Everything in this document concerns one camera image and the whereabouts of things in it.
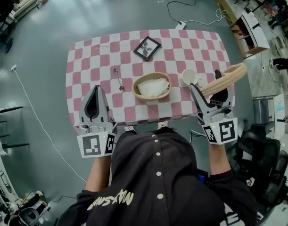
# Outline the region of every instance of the bread basket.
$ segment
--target bread basket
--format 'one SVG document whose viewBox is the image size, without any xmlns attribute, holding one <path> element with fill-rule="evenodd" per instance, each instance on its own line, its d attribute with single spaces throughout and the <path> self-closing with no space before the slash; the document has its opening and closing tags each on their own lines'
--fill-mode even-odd
<svg viewBox="0 0 288 226">
<path fill-rule="evenodd" d="M 159 78 L 165 78 L 169 82 L 169 89 L 166 93 L 163 93 L 157 97 L 148 97 L 148 96 L 143 96 L 140 94 L 139 89 L 138 89 L 138 84 L 152 80 L 152 79 L 159 79 Z M 160 72 L 154 72 L 154 73 L 149 73 L 146 75 L 143 75 L 142 77 L 138 78 L 132 85 L 132 92 L 136 98 L 142 101 L 152 101 L 152 100 L 158 100 L 166 97 L 170 91 L 171 91 L 171 80 L 170 77 L 166 73 L 160 73 Z"/>
</svg>

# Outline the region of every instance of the cup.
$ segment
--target cup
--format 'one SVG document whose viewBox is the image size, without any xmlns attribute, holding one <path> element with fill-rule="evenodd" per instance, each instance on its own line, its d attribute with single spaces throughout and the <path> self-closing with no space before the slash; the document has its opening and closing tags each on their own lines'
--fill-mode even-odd
<svg viewBox="0 0 288 226">
<path fill-rule="evenodd" d="M 201 78 L 197 75 L 195 70 L 185 69 L 181 74 L 181 80 L 184 85 L 189 86 L 191 83 L 196 85 Z"/>
</svg>

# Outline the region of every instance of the wheel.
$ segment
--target wheel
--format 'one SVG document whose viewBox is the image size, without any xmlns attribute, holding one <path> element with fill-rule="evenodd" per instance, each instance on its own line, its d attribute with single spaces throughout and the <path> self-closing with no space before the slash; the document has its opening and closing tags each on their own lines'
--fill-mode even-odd
<svg viewBox="0 0 288 226">
<path fill-rule="evenodd" d="M 6 53 L 9 52 L 9 50 L 11 49 L 12 45 L 13 45 L 13 38 L 10 38 L 10 40 L 8 41 L 7 45 L 6 45 Z"/>
</svg>

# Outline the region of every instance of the napkin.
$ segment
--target napkin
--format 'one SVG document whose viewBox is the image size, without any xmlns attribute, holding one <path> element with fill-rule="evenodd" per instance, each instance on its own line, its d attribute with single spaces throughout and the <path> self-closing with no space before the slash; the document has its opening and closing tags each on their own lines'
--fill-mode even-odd
<svg viewBox="0 0 288 226">
<path fill-rule="evenodd" d="M 157 97 L 169 90 L 169 82 L 165 78 L 152 79 L 138 84 L 143 96 Z"/>
</svg>

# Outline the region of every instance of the checkered tablecloth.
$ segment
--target checkered tablecloth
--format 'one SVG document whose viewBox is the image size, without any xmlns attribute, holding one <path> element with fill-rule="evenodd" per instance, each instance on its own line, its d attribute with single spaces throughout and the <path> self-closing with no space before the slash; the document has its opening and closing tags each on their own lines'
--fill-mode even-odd
<svg viewBox="0 0 288 226">
<path fill-rule="evenodd" d="M 133 53 L 146 36 L 162 44 L 149 62 Z M 71 122 L 79 124 L 81 100 L 95 85 L 103 88 L 109 114 L 119 125 L 194 116 L 197 108 L 189 88 L 181 85 L 181 73 L 186 68 L 196 70 L 201 77 L 198 85 L 202 87 L 215 79 L 216 69 L 224 71 L 229 66 L 224 45 L 214 32 L 172 29 L 134 31 L 75 43 L 68 53 L 66 71 L 66 98 Z M 114 68 L 118 69 L 123 91 L 119 90 Z M 152 72 L 170 76 L 170 95 L 161 100 L 140 101 L 132 93 L 132 84 L 140 76 Z"/>
</svg>

